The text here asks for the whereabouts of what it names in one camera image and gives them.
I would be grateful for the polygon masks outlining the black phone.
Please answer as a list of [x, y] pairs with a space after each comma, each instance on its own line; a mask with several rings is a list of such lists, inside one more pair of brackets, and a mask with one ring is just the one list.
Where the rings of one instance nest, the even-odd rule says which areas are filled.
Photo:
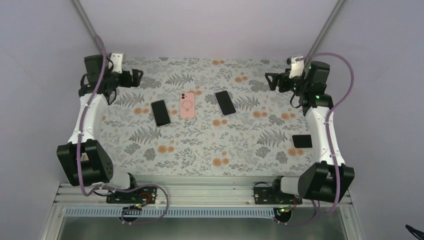
[[293, 147], [296, 149], [311, 149], [313, 147], [310, 134], [296, 134], [291, 137]]
[[152, 102], [151, 108], [157, 127], [162, 127], [171, 123], [168, 109], [164, 100]]
[[223, 116], [228, 116], [236, 113], [236, 108], [227, 90], [216, 92], [214, 96]]

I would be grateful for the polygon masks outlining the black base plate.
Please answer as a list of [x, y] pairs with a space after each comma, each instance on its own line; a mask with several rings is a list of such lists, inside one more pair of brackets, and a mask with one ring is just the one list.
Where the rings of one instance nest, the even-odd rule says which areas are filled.
[[132, 192], [110, 191], [106, 197], [108, 204], [145, 205], [155, 204], [158, 188], [146, 186]]
[[303, 200], [293, 194], [274, 191], [271, 186], [254, 186], [253, 197], [256, 205], [301, 205]]

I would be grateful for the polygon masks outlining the floral table mat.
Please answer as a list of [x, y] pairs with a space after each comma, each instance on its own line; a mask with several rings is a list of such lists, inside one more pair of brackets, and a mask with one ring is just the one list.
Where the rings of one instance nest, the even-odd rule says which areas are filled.
[[[292, 135], [309, 127], [291, 94], [271, 91], [265, 73], [284, 61], [128, 57], [144, 72], [137, 88], [119, 88], [102, 118], [100, 143], [115, 169], [134, 175], [297, 176], [313, 163]], [[236, 113], [224, 116], [215, 93], [228, 91]], [[195, 94], [195, 117], [180, 117], [180, 95]], [[164, 100], [170, 124], [158, 127], [151, 103]]]

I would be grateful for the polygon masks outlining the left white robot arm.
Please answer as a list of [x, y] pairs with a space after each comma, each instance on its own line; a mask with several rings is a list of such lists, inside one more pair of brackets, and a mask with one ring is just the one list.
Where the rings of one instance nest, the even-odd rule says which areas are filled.
[[139, 197], [132, 174], [114, 171], [113, 161], [99, 142], [101, 123], [109, 105], [116, 99], [117, 88], [140, 85], [143, 71], [123, 70], [124, 55], [112, 52], [106, 56], [92, 55], [84, 58], [86, 73], [80, 81], [78, 91], [80, 110], [75, 128], [68, 142], [59, 145], [56, 155], [72, 186], [93, 186], [101, 189], [105, 184], [111, 191], [119, 190], [119, 196], [131, 203]]

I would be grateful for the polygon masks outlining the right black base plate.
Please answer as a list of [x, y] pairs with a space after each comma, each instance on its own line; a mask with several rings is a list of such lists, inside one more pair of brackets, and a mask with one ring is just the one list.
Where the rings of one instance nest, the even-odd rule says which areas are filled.
[[293, 194], [274, 191], [271, 186], [254, 186], [253, 197], [256, 205], [301, 205], [303, 200]]

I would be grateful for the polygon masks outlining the aluminium rail frame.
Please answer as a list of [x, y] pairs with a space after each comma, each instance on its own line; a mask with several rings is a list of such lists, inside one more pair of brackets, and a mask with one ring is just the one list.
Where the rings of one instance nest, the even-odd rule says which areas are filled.
[[[273, 208], [257, 205], [254, 184], [270, 183], [271, 177], [139, 176], [137, 182], [154, 183], [169, 195], [169, 207]], [[292, 212], [289, 225], [273, 218], [164, 217], [146, 225], [122, 224], [118, 217], [67, 217], [69, 207], [123, 207], [108, 204], [103, 196], [85, 197], [77, 187], [62, 183], [54, 198], [43, 240], [361, 240], [352, 200], [345, 195], [330, 216], [314, 217], [312, 204], [304, 200]]]

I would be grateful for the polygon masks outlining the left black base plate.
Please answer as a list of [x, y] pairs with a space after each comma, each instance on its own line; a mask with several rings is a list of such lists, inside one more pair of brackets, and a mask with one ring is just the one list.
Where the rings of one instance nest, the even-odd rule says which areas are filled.
[[155, 204], [158, 188], [146, 186], [132, 192], [110, 191], [106, 197], [108, 204], [145, 205]]

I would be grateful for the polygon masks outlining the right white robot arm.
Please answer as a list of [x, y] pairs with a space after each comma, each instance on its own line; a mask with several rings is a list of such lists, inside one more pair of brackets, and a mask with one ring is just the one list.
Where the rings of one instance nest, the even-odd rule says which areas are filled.
[[314, 163], [300, 176], [279, 176], [273, 181], [271, 198], [278, 204], [291, 196], [320, 202], [339, 203], [354, 180], [355, 171], [341, 156], [334, 129], [335, 106], [325, 93], [330, 65], [312, 61], [308, 70], [304, 62], [292, 61], [283, 73], [265, 73], [270, 90], [293, 92], [299, 97], [310, 129]]

